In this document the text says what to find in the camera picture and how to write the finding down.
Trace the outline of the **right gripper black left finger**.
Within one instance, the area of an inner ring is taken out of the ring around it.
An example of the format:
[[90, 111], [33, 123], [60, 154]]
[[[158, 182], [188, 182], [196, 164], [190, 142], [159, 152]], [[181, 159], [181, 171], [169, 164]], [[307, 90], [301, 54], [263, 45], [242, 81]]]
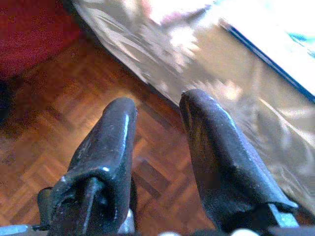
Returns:
[[50, 236], [110, 236], [135, 232], [130, 199], [137, 109], [110, 102], [55, 184], [48, 207]]

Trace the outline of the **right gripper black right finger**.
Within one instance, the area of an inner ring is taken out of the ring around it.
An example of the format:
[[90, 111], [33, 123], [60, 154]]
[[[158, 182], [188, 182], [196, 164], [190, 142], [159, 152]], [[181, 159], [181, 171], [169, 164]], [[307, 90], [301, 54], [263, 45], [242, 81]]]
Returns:
[[199, 197], [207, 217], [227, 233], [238, 228], [296, 228], [298, 205], [280, 189], [255, 148], [230, 115], [206, 92], [182, 94]]

